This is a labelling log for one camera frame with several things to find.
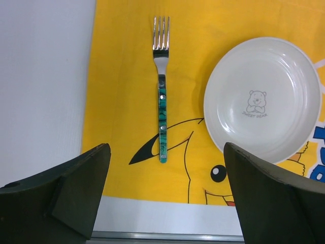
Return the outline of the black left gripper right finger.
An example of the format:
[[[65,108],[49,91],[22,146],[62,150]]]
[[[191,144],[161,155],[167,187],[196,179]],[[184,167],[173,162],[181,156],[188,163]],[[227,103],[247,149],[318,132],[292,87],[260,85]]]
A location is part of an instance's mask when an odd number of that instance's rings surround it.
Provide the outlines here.
[[[324,183],[230,142],[223,155],[245,243],[324,243]]]

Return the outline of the cream round plate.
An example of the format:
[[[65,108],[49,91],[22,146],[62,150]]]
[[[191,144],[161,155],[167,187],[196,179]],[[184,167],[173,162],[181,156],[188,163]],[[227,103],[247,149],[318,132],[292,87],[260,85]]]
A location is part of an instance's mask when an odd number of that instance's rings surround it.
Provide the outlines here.
[[[280,38],[259,37],[227,52],[204,94],[204,119],[219,150],[233,143],[270,163],[297,153],[322,106],[321,82],[308,55]]]

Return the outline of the yellow cartoon placemat cloth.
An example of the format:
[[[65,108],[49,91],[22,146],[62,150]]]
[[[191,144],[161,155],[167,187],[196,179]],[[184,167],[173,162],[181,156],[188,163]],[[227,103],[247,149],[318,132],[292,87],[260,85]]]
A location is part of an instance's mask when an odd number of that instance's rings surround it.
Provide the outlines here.
[[[168,161],[158,156],[155,16],[170,19]],[[104,195],[234,206],[222,153],[208,135],[203,97],[234,46],[271,36],[300,47],[324,79],[324,1],[97,1],[83,150],[111,147]]]

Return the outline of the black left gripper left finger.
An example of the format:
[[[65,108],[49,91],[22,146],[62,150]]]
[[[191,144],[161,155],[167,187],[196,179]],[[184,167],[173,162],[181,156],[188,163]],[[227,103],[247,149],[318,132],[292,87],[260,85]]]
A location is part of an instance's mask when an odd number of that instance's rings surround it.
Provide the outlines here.
[[[1,187],[1,243],[86,243],[104,189],[111,148]]]

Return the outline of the fork with green handle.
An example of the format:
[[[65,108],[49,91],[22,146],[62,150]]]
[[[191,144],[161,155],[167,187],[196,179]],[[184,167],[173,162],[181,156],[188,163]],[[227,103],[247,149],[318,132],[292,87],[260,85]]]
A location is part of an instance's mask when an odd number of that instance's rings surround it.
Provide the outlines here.
[[[169,61],[170,18],[157,17],[153,19],[153,61],[158,74],[158,137],[159,160],[167,162],[167,64]]]

